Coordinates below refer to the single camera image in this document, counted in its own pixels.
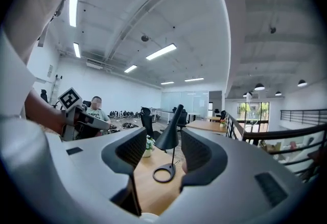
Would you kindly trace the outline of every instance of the forearm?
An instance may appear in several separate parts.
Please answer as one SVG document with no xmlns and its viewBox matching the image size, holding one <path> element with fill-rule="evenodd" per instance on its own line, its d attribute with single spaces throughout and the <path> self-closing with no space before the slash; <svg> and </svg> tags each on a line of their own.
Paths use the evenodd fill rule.
<svg viewBox="0 0 327 224">
<path fill-rule="evenodd" d="M 34 122 L 61 134 L 65 124 L 62 111 L 54 109 L 47 104 L 35 90 L 32 90 L 25 101 L 26 115 Z"/>
</svg>

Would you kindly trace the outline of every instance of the desk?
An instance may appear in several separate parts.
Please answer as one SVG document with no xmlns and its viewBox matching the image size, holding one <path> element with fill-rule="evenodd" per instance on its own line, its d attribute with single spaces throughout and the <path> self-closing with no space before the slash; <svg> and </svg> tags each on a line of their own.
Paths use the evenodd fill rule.
<svg viewBox="0 0 327 224">
<path fill-rule="evenodd" d="M 155 112 L 154 112 L 154 121 L 155 121 L 155 119 L 156 119 L 156 116 L 155 116 L 155 115 L 157 114 L 157 112 L 168 113 L 167 124 L 169 124 L 169 117 L 170 117 L 170 114 L 173 113 L 173 111 L 155 110 Z"/>
<path fill-rule="evenodd" d="M 187 124 L 186 127 L 217 133 L 227 133 L 227 127 L 220 127 L 219 122 L 195 120 Z"/>
<path fill-rule="evenodd" d="M 188 115 L 189 115 L 189 123 L 190 123 L 190 120 L 191 120 L 191 115 L 193 115 L 193 121 L 195 121 L 195 119 L 196 119 L 196 116 L 198 116 L 198 115 L 200 115 L 200 113 L 194 113 L 194 112 L 190 112 L 190 113 L 188 113 Z"/>
<path fill-rule="evenodd" d="M 219 121 L 220 118 L 221 118 L 220 116 L 219 116 L 219 117 L 210 117 L 210 116 L 207 117 L 207 119 L 210 120 L 210 121 L 212 121 L 212 120 L 213 120 L 213 121 Z"/>
<path fill-rule="evenodd" d="M 155 147 L 149 158 L 142 158 L 134 171 L 137 197 L 142 212 L 161 215 L 179 196 L 181 179 L 185 175 L 182 162 L 176 165 L 176 174 L 171 182 L 159 183 L 152 178 L 152 172 L 164 164 L 170 163 L 172 157 Z M 158 172 L 157 178 L 167 179 L 169 173 Z"/>
</svg>

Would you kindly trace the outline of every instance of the seated man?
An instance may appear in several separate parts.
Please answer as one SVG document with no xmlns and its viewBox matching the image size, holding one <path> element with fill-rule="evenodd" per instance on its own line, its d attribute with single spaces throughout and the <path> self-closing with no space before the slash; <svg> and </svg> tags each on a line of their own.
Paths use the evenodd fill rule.
<svg viewBox="0 0 327 224">
<path fill-rule="evenodd" d="M 94 96 L 91 101 L 91 107 L 87 108 L 86 113 L 111 124 L 108 115 L 106 115 L 106 113 L 100 109 L 101 103 L 102 103 L 101 98 L 98 96 Z"/>
</svg>

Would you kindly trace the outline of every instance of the air conditioner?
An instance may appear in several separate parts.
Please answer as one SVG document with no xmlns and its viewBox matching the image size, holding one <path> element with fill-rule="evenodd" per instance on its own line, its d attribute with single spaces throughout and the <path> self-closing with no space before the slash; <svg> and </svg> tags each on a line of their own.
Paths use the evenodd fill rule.
<svg viewBox="0 0 327 224">
<path fill-rule="evenodd" d="M 88 67 L 92 67 L 92 68 L 98 69 L 98 70 L 103 69 L 102 63 L 99 63 L 97 61 L 93 61 L 93 60 L 90 60 L 90 59 L 87 59 L 86 65 Z"/>
</svg>

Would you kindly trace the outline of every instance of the black desk lamp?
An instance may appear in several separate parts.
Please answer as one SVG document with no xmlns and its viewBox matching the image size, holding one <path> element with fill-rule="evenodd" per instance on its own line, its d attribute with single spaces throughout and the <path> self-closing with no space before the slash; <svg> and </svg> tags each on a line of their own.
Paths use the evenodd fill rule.
<svg viewBox="0 0 327 224">
<path fill-rule="evenodd" d="M 160 166 L 159 168 L 155 169 L 152 177 L 157 181 L 157 182 L 161 182 L 161 183 L 166 183 L 166 182 L 170 182 L 176 172 L 176 167 L 174 164 L 174 156 L 175 156 L 175 147 L 178 145 L 178 136 L 177 136 L 177 122 L 178 119 L 182 113 L 184 106 L 183 105 L 178 105 L 177 110 L 174 114 L 173 119 L 170 121 L 169 125 L 167 126 L 167 128 L 163 131 L 163 133 L 159 136 L 159 138 L 156 140 L 155 146 L 158 147 L 160 150 L 170 150 L 170 149 L 174 149 L 173 150 L 173 160 L 172 163 L 168 163 L 165 164 L 163 166 Z M 155 174 L 157 171 L 159 170 L 166 170 L 170 173 L 170 177 L 169 179 L 165 180 L 165 181 L 161 181 L 158 180 L 155 177 Z"/>
</svg>

